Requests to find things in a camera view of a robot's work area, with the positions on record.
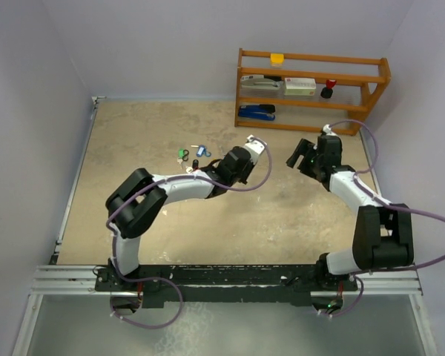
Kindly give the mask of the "blue tag key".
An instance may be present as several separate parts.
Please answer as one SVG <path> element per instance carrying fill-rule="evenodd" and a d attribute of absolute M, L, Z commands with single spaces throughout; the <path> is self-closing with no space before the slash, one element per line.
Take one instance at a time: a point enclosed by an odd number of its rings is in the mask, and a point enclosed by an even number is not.
<path fill-rule="evenodd" d="M 191 147 L 196 149 L 197 157 L 205 156 L 206 147 L 204 145 L 192 145 Z"/>

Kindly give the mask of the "black carabiner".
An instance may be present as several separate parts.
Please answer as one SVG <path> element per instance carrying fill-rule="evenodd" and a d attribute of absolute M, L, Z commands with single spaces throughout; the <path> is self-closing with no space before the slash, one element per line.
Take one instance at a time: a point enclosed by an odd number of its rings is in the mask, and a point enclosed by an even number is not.
<path fill-rule="evenodd" d="M 184 150 L 182 151 L 182 160 L 183 160 L 184 162 L 187 162 L 188 159 L 189 159 L 189 155 L 190 155 L 189 150 L 184 149 Z"/>

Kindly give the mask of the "green tag key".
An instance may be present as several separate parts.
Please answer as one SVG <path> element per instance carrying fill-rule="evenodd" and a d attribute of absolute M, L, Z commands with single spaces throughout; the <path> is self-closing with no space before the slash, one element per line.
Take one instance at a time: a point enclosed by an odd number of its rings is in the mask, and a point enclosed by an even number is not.
<path fill-rule="evenodd" d="M 179 151 L 178 151 L 178 158 L 177 158 L 177 162 L 178 163 L 183 163 L 184 161 L 182 160 L 182 151 L 183 151 L 184 149 L 179 149 Z"/>

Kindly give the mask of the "black key fob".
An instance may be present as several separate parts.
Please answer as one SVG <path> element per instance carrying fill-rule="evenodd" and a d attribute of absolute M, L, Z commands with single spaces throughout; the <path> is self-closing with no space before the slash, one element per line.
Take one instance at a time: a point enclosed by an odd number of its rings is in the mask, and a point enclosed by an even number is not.
<path fill-rule="evenodd" d="M 199 160 L 193 159 L 190 165 L 187 165 L 185 168 L 185 172 L 187 174 L 191 174 L 199 169 Z"/>

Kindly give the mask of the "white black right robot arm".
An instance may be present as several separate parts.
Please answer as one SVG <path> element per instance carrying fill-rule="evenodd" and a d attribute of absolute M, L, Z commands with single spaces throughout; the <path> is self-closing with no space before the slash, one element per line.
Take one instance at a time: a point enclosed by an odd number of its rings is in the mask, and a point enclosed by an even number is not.
<path fill-rule="evenodd" d="M 414 262 L 412 218 L 399 211 L 404 204 L 382 200 L 357 180 L 355 169 L 342 163 L 343 146 L 339 136 L 321 134 L 317 142 L 301 139 L 286 165 L 317 180 L 356 213 L 352 246 L 321 254 L 318 261 L 286 285 L 316 283 L 332 290 L 349 274 L 410 267 Z"/>

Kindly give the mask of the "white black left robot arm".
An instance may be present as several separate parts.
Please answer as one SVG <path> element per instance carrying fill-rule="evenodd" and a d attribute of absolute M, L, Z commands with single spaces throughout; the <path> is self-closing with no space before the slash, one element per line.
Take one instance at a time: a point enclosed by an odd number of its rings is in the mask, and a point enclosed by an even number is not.
<path fill-rule="evenodd" d="M 122 291 L 137 284 L 138 250 L 142 235 L 152 226 L 160 210 L 184 200 L 207 200 L 246 184 L 266 144 L 250 136 L 243 146 L 233 147 L 222 159 L 189 173 L 152 175 L 146 169 L 135 170 L 108 197 L 106 227 L 113 233 L 111 264 L 115 268 L 112 283 Z"/>

